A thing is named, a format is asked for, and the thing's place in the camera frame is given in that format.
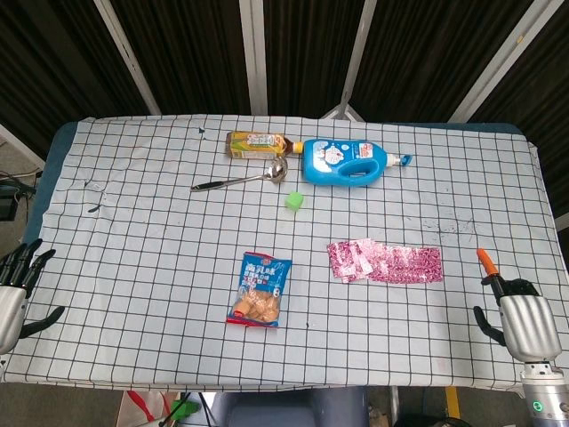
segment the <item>white grid tablecloth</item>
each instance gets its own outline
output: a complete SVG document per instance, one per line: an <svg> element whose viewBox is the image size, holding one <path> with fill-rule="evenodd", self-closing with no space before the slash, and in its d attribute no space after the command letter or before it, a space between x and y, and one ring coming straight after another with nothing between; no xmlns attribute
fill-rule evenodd
<svg viewBox="0 0 569 427"><path fill-rule="evenodd" d="M191 193L261 173L231 159L231 130L367 139L414 154L367 188L313 186L289 158L280 185ZM305 196L297 214L285 198ZM5 380L96 387L286 389L310 385L516 385L519 366L477 328L498 307L476 248L505 278L547 298L564 350L569 287L541 179L524 136L297 117L185 116L80 122L40 237L57 253L28 320L60 322L21 340ZM373 238L438 246L444 283L342 284L326 245ZM228 325L245 251L293 260L278 329ZM557 365L569 367L567 352Z"/></svg>

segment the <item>pink candy packet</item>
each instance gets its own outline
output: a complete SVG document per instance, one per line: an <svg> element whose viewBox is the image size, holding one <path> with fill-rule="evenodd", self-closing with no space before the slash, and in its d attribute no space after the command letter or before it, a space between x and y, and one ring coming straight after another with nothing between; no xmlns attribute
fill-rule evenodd
<svg viewBox="0 0 569 427"><path fill-rule="evenodd" d="M427 283L443 279L436 247L385 246L370 238L328 246L333 275L344 283L369 278L389 283Z"/></svg>

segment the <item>candy wrapper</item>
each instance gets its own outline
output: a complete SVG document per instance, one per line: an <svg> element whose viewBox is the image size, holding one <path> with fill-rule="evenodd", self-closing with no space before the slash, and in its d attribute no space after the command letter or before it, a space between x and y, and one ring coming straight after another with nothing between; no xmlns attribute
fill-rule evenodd
<svg viewBox="0 0 569 427"><path fill-rule="evenodd" d="M443 279L440 249L385 246L370 238L328 246L333 275L344 283L369 278L389 283L428 283Z"/></svg>
<svg viewBox="0 0 569 427"><path fill-rule="evenodd" d="M245 252L239 277L239 291L227 321L248 326L278 326L281 295L289 260Z"/></svg>

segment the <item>black curtain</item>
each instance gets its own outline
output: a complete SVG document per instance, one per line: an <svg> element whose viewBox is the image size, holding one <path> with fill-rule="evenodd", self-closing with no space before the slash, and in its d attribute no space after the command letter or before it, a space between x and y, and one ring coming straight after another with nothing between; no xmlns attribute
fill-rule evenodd
<svg viewBox="0 0 569 427"><path fill-rule="evenodd" d="M113 0L163 114L250 114L238 0Z"/></svg>
<svg viewBox="0 0 569 427"><path fill-rule="evenodd" d="M568 29L564 2L471 119L512 123L537 146L555 217L569 212Z"/></svg>
<svg viewBox="0 0 569 427"><path fill-rule="evenodd" d="M321 117L340 103L363 0L265 0L268 113Z"/></svg>
<svg viewBox="0 0 569 427"><path fill-rule="evenodd" d="M92 1L0 3L0 123L40 157L57 129L147 108Z"/></svg>
<svg viewBox="0 0 569 427"><path fill-rule="evenodd" d="M379 0L351 101L369 122L446 122L530 0Z"/></svg>

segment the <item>snack bag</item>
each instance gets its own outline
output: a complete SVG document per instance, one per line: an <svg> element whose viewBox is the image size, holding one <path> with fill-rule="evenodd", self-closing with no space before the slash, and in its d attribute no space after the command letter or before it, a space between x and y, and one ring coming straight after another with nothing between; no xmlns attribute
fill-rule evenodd
<svg viewBox="0 0 569 427"><path fill-rule="evenodd" d="M245 252L239 277L239 291L227 321L248 326L278 326L281 295L289 260Z"/></svg>

